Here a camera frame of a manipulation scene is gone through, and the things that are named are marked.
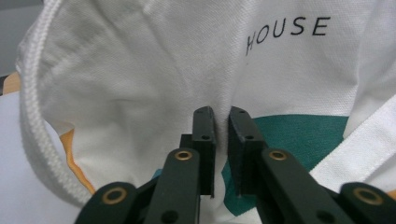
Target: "canvas bag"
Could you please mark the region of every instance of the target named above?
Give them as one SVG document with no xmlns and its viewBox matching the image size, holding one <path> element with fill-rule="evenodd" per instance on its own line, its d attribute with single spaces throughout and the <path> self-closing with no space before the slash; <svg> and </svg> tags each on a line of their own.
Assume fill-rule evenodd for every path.
<svg viewBox="0 0 396 224">
<path fill-rule="evenodd" d="M 191 132 L 192 112 L 210 105 L 216 197 L 202 198 L 201 222 L 260 223 L 254 200 L 233 192 L 226 127 L 235 105 L 320 184 L 396 189 L 395 9 L 394 1 L 48 0 L 17 61 L 26 155 L 49 189 L 83 205 L 107 183 L 149 181 Z"/>
</svg>

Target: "gray wall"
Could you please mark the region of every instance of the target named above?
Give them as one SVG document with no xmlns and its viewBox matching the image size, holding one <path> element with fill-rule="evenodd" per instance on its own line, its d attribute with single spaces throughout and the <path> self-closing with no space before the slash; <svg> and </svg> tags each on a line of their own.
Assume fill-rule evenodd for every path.
<svg viewBox="0 0 396 224">
<path fill-rule="evenodd" d="M 0 0 L 0 77 L 15 71 L 17 47 L 42 8 L 40 0 Z"/>
</svg>

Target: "orange trim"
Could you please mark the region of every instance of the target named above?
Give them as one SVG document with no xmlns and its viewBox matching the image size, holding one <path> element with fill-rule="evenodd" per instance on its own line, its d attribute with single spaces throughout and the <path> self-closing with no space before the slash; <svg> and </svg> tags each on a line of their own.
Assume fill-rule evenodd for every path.
<svg viewBox="0 0 396 224">
<path fill-rule="evenodd" d="M 396 189 L 394 189 L 391 192 L 388 192 L 388 195 L 390 196 L 390 198 L 396 200 Z"/>
<path fill-rule="evenodd" d="M 64 145 L 64 152 L 66 153 L 67 165 L 69 165 L 70 169 L 73 171 L 79 182 L 81 182 L 81 184 L 84 185 L 84 187 L 87 188 L 91 194 L 94 194 L 95 189 L 93 188 L 93 185 L 84 175 L 81 168 L 79 168 L 79 166 L 77 166 L 76 163 L 74 162 L 73 151 L 72 151 L 73 136 L 74 136 L 74 129 L 68 133 L 62 134 L 60 137 L 61 142 Z"/>
</svg>

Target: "green patch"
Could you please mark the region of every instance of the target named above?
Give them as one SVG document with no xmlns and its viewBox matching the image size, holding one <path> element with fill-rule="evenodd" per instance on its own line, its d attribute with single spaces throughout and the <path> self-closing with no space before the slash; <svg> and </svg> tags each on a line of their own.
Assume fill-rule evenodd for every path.
<svg viewBox="0 0 396 224">
<path fill-rule="evenodd" d="M 347 117 L 278 115 L 254 119 L 269 147 L 293 154 L 310 171 L 343 141 Z M 227 162 L 221 172 L 226 192 L 224 204 L 234 216 L 255 206 L 255 197 L 238 197 Z"/>
</svg>

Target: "letter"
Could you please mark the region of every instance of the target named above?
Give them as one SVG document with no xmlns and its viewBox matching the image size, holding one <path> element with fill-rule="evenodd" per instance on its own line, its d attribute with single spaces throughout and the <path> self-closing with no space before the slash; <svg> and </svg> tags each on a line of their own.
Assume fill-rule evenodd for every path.
<svg viewBox="0 0 396 224">
<path fill-rule="evenodd" d="M 327 25 L 319 25 L 320 20 L 329 20 L 330 17 L 318 17 L 317 18 L 317 23 L 315 23 L 315 28 L 314 28 L 314 32 L 312 33 L 312 35 L 326 35 L 324 33 L 318 34 L 317 33 L 317 28 L 318 27 L 327 27 Z"/>
<path fill-rule="evenodd" d="M 250 50 L 253 48 L 253 41 L 254 41 L 254 37 L 256 36 L 256 32 L 254 32 L 253 38 L 251 38 L 250 41 L 250 36 L 247 38 L 247 55 L 248 56 L 248 47 L 250 47 Z"/>
<path fill-rule="evenodd" d="M 297 26 L 297 27 L 300 27 L 301 31 L 300 31 L 299 33 L 291 32 L 291 33 L 290 33 L 291 35 L 300 35 L 300 34 L 302 34 L 303 31 L 304 31 L 304 27 L 303 27 L 302 25 L 298 24 L 298 23 L 297 23 L 297 20 L 305 20 L 305 17 L 297 17 L 296 19 L 294 19 L 293 24 L 294 24 L 295 26 Z"/>
<path fill-rule="evenodd" d="M 279 35 L 276 35 L 276 34 L 275 34 L 275 30 L 276 30 L 276 24 L 277 24 L 277 21 L 275 21 L 275 27 L 274 27 L 274 37 L 275 37 L 275 38 L 278 38 L 278 37 L 282 36 L 282 34 L 283 34 L 283 31 L 285 30 L 285 23 L 286 23 L 286 18 L 285 18 L 285 19 L 283 19 L 282 32 L 280 32 L 280 34 L 279 34 Z"/>
<path fill-rule="evenodd" d="M 267 34 L 265 34 L 265 37 L 264 37 L 262 40 L 259 40 L 260 34 L 262 33 L 262 30 L 263 30 L 264 28 L 267 28 Z M 264 39 L 268 36 L 268 32 L 269 32 L 269 31 L 270 31 L 270 27 L 269 27 L 268 25 L 264 25 L 264 26 L 262 27 L 262 29 L 259 31 L 259 34 L 257 35 L 257 40 L 256 40 L 257 44 L 260 44 L 260 43 L 262 43 L 262 41 L 264 41 Z"/>
</svg>

